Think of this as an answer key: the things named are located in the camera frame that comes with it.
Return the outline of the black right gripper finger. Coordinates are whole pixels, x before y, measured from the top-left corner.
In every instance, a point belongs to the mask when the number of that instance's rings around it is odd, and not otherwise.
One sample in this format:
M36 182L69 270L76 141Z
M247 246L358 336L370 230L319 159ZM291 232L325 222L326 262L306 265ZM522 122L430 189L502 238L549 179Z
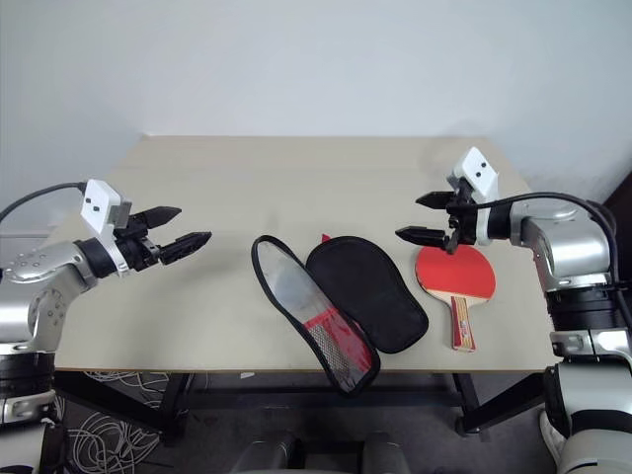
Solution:
M395 231L402 240L419 246L445 246L447 236L443 230L424 226L407 226Z
M431 209L446 209L451 202L451 192L430 192L415 200L415 203Z

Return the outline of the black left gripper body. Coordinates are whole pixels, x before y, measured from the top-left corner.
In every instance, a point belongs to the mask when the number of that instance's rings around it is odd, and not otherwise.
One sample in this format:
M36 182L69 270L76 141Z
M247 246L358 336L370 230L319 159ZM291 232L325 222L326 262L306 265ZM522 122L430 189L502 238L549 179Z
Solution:
M117 230L117 247L130 269L141 272L159 262L160 249L149 240L148 231L160 225L158 211L142 211Z

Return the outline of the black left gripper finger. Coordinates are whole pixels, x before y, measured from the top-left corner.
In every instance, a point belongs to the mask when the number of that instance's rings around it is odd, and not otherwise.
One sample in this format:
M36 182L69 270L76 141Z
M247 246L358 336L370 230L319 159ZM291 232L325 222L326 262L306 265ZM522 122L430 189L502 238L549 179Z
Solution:
M142 212L142 220L148 229L157 228L170 222L182 210L174 206L156 206Z
M211 232L192 232L179 237L174 242L160 247L159 261L165 266L171 265L202 248L211 236Z

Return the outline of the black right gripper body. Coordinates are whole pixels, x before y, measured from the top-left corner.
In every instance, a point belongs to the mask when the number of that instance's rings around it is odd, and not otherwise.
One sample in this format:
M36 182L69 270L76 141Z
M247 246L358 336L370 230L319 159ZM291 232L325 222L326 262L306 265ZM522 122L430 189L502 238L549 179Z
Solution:
M448 227L452 230L445 250L453 255L459 245L474 245L478 211L474 208L473 188L465 179L449 179L453 190L446 200Z

